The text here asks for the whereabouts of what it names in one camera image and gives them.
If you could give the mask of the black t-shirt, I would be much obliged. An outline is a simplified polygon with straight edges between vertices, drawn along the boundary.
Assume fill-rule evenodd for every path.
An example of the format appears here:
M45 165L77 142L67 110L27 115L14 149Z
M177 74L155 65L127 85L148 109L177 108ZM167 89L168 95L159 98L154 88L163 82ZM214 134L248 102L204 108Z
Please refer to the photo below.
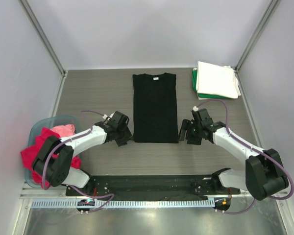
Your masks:
M133 138L138 143L178 143L176 75L134 74Z

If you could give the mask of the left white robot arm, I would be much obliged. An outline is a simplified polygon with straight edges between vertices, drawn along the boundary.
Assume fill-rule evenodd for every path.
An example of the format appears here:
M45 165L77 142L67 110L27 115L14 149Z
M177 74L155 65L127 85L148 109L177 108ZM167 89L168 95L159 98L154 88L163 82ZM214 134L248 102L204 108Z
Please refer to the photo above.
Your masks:
M41 187L45 190L49 187L70 185L83 195L90 195L95 184L88 173L71 166L73 157L97 145L115 141L118 146L122 146L132 139L127 124L114 128L102 121L70 137L50 136L34 159L32 169L42 177Z

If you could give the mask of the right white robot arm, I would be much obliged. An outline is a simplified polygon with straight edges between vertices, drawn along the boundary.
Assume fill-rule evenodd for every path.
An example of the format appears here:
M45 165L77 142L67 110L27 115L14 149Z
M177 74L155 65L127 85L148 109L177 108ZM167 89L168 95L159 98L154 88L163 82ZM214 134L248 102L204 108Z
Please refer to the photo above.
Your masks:
M284 169L279 153L274 149L264 150L246 142L227 128L222 122L205 120L183 120L179 139L188 144L200 145L202 140L220 146L245 165L244 171L224 168L211 176L211 188L215 193L223 193L228 188L248 191L252 197L261 201L287 188L288 199L294 192L294 183Z

